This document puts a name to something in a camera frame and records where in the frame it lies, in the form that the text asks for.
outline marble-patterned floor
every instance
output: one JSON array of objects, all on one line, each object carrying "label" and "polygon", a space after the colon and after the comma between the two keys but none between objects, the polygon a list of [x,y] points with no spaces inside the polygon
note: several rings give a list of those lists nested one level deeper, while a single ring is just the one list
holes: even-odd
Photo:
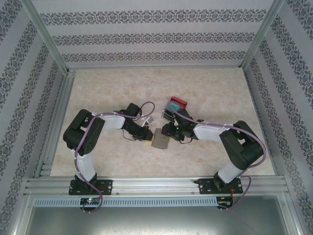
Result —
[{"label": "marble-patterned floor", "polygon": [[[188,102],[194,119],[213,123],[244,120],[262,141],[261,128],[241,68],[133,68],[79,70],[67,108],[51,176],[73,176],[74,159],[63,141],[63,133],[81,109],[93,113],[125,109],[130,102],[140,106],[153,101],[155,120],[150,129],[167,123],[160,118],[171,96]],[[151,106],[143,109],[148,113]],[[93,150],[99,176],[203,176],[214,175],[228,161],[221,143],[192,141],[180,144],[170,139],[168,149],[151,142],[129,141],[121,130],[103,131]],[[273,175],[269,157],[249,175]]]}]

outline red object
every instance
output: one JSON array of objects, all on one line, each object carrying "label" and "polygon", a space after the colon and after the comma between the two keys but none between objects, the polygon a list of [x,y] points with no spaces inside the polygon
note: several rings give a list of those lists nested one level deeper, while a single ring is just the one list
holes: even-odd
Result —
[{"label": "red object", "polygon": [[178,103],[182,108],[186,108],[186,106],[188,104],[186,101],[179,99],[175,96],[172,96],[170,101],[174,101],[174,102]]}]

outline patterned wallpaper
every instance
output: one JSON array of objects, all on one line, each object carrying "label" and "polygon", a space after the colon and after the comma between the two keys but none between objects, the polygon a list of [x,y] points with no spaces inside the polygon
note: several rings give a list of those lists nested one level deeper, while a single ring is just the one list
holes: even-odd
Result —
[{"label": "patterned wallpaper", "polygon": [[304,234],[313,234],[312,12],[313,1],[285,1],[245,71]]},{"label": "patterned wallpaper", "polygon": [[34,175],[62,73],[18,0],[0,3],[0,235]]},{"label": "patterned wallpaper", "polygon": [[34,0],[69,68],[235,65],[272,0]]}]

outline black wire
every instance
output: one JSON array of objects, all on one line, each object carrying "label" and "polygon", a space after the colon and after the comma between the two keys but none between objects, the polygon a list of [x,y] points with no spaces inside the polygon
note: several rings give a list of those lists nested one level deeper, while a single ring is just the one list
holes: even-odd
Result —
[{"label": "black wire", "polygon": [[[187,142],[187,143],[190,143],[192,141],[192,139],[189,141],[189,142]],[[182,143],[181,141],[179,141],[181,144],[186,144],[186,143]]]},{"label": "black wire", "polygon": [[131,139],[129,139],[129,138],[126,138],[126,137],[124,136],[124,130],[123,130],[123,129],[120,129],[120,130],[123,131],[123,137],[124,137],[125,139],[127,139],[127,140],[129,140],[129,141],[136,141],[136,140],[131,140]]}]

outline enclosure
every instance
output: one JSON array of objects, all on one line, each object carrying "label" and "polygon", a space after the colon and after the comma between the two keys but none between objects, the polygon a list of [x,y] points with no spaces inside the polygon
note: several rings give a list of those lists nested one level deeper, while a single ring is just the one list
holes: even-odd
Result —
[{"label": "enclosure", "polygon": [[[312,4],[2,0],[0,234],[313,234]],[[229,194],[194,183],[228,162],[221,143],[158,149],[115,129],[93,151],[110,195],[83,213],[63,141],[77,113],[153,101],[154,133],[171,96],[194,120],[244,120],[265,143],[240,205],[220,212]]]}]

